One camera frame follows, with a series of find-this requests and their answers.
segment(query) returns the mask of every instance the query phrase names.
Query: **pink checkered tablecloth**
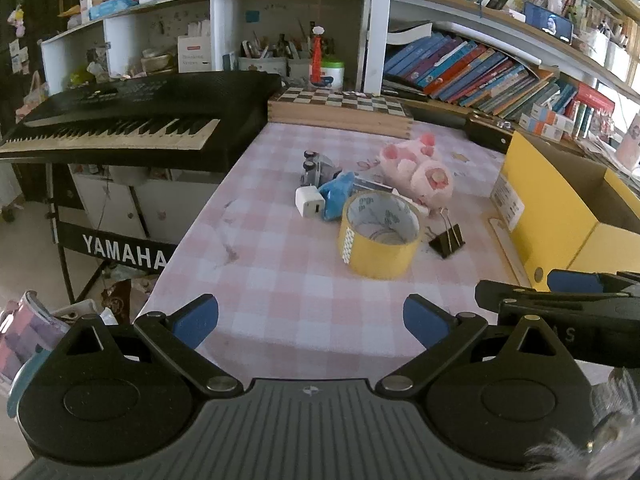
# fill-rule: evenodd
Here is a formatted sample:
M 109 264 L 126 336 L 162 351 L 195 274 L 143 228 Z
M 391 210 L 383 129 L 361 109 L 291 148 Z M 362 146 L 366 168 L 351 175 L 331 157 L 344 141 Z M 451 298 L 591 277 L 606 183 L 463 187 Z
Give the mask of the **pink checkered tablecloth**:
M 483 278 L 515 283 L 488 218 L 502 155 L 463 132 L 416 123 L 433 132 L 454 172 L 449 207 L 465 247 L 442 260 L 426 243 L 400 279 L 363 278 L 338 253 L 339 222 L 300 217 L 294 204 L 303 152 L 315 150 L 346 170 L 361 169 L 398 139 L 268 124 L 209 199 L 169 261 L 143 312 L 172 313 L 203 293 L 215 295 L 220 320 L 198 348 L 244 384 L 254 377 L 379 378 L 422 346 L 402 323 L 402 303 L 423 295 L 452 314 L 481 312 L 474 287 Z M 441 219 L 429 222 L 444 231 Z

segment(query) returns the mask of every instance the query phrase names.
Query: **pink plush toy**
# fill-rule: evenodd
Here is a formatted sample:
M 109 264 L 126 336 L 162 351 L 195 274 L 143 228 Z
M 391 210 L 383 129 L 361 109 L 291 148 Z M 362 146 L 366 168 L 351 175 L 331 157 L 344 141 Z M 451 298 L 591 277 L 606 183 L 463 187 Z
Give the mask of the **pink plush toy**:
M 437 156 L 432 134 L 386 145 L 380 151 L 380 167 L 389 186 L 417 203 L 439 209 L 451 199 L 453 177 Z

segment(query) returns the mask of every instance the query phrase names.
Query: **binder clip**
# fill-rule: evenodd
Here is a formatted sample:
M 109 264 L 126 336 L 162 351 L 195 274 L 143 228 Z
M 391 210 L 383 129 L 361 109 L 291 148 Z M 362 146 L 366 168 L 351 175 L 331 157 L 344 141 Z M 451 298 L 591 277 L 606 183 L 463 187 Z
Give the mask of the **binder clip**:
M 429 245 L 443 258 L 448 258 L 461 248 L 465 241 L 462 238 L 462 232 L 460 232 L 460 226 L 458 224 L 451 224 L 449 219 L 449 211 L 446 208 L 439 210 L 440 216 L 444 220 L 445 231 L 439 235 L 436 235 L 433 240 L 429 242 Z

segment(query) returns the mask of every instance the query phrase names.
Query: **white charger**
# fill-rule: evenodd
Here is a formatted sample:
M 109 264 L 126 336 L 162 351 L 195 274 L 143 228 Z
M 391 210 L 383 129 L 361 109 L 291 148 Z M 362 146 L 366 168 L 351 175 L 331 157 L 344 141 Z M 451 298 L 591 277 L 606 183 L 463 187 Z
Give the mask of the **white charger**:
M 324 198 L 316 186 L 302 186 L 296 190 L 296 207 L 302 218 L 322 218 Z

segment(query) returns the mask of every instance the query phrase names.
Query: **yellow tape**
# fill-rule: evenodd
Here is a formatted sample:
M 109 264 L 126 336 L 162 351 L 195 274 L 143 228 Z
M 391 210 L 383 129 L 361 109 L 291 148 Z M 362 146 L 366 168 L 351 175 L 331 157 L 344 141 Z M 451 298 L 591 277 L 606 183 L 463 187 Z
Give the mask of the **yellow tape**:
M 390 193 L 363 191 L 344 205 L 338 250 L 354 272 L 391 280 L 408 269 L 422 231 L 420 214 L 412 204 Z

